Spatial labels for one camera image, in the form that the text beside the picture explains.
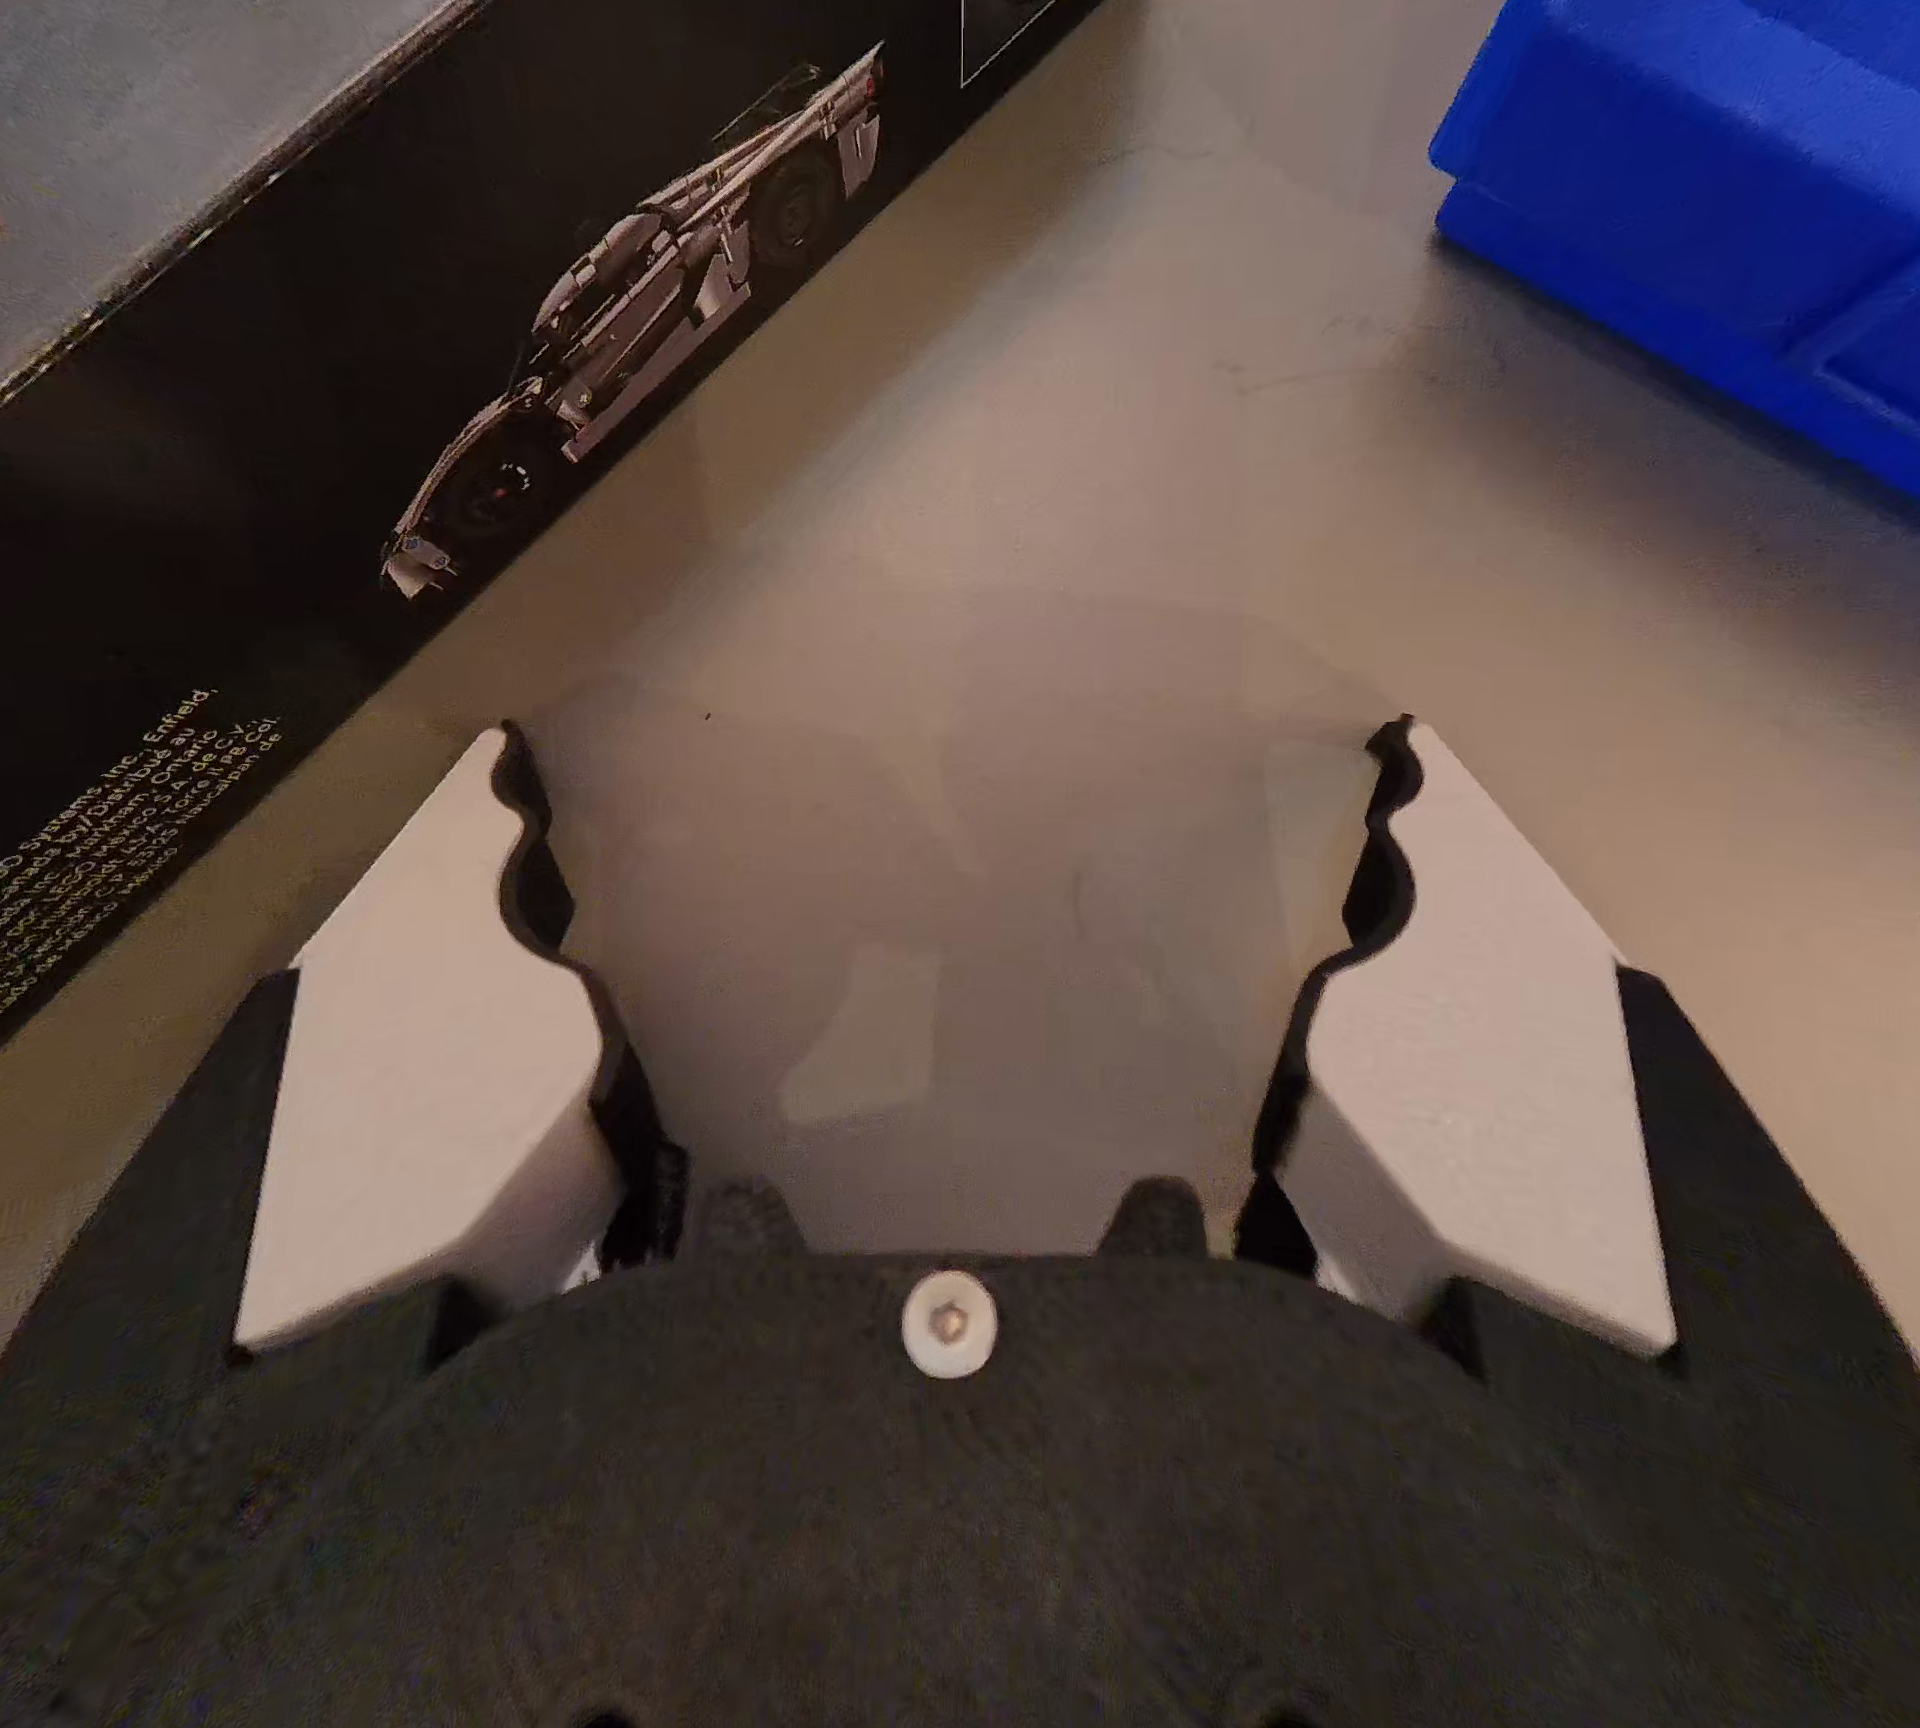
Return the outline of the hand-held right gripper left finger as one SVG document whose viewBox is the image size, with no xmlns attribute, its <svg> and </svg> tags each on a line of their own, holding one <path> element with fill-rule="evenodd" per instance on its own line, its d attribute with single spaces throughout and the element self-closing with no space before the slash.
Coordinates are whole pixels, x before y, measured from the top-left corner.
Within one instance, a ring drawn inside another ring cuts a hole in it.
<svg viewBox="0 0 1920 1728">
<path fill-rule="evenodd" d="M 422 1282 L 520 1311 L 679 1248 L 687 1153 L 565 951 L 551 827 L 529 737 L 492 728 L 294 955 L 241 1349 Z"/>
</svg>

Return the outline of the blue plastic storage bin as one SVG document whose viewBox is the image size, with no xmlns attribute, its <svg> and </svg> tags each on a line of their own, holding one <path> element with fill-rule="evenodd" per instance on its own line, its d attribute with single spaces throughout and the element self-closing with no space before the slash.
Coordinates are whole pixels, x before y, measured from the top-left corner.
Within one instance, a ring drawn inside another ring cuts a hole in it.
<svg viewBox="0 0 1920 1728">
<path fill-rule="evenodd" d="M 1438 235 L 1918 506 L 1918 0 L 1504 0 Z"/>
</svg>

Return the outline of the dark lego set box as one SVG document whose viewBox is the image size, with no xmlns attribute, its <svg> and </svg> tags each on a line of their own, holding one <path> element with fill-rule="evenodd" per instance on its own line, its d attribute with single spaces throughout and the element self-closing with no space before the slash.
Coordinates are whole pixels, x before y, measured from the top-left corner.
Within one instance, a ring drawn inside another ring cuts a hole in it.
<svg viewBox="0 0 1920 1728">
<path fill-rule="evenodd" d="M 4 0 L 4 1035 L 1100 0 Z"/>
</svg>

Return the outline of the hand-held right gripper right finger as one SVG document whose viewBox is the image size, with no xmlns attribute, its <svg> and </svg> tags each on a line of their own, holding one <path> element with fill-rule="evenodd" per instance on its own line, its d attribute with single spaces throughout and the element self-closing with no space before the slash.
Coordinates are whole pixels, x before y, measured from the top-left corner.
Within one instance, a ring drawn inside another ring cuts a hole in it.
<svg viewBox="0 0 1920 1728">
<path fill-rule="evenodd" d="M 1489 1286 L 1625 1355 L 1679 1341 L 1620 951 L 1439 736 L 1404 715 L 1296 994 L 1235 1258 L 1416 1324 Z"/>
</svg>

